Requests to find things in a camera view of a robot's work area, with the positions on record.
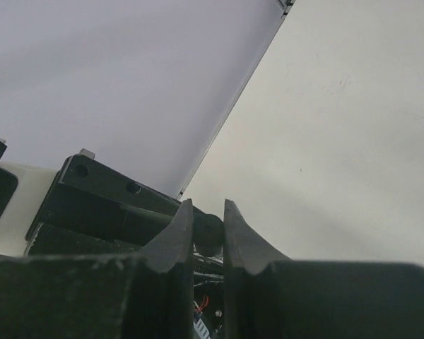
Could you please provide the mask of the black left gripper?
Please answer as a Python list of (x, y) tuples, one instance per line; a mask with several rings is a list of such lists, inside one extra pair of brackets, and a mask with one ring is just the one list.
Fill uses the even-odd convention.
[(179, 201), (77, 153), (68, 157), (25, 235), (44, 223), (92, 238), (143, 247), (182, 209)]

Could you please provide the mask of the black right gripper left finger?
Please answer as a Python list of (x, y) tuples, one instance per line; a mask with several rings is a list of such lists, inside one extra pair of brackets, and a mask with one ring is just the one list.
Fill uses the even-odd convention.
[(0, 338), (192, 338), (193, 205), (139, 251), (0, 256)]

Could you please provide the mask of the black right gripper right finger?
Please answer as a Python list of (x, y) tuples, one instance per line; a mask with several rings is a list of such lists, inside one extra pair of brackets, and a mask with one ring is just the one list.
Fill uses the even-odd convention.
[(227, 338), (424, 338), (424, 267), (293, 260), (224, 207)]

